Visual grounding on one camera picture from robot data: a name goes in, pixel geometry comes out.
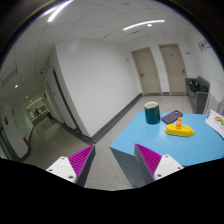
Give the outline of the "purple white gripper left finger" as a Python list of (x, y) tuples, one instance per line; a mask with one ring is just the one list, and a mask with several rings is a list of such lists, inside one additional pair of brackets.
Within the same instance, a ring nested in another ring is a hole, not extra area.
[(60, 157), (47, 171), (83, 187), (95, 154), (95, 146), (88, 146), (70, 157)]

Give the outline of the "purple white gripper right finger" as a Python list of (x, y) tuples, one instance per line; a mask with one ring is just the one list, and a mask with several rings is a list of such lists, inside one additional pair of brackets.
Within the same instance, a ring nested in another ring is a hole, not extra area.
[(146, 184), (183, 169), (170, 155), (160, 155), (139, 144), (134, 146), (134, 154)]

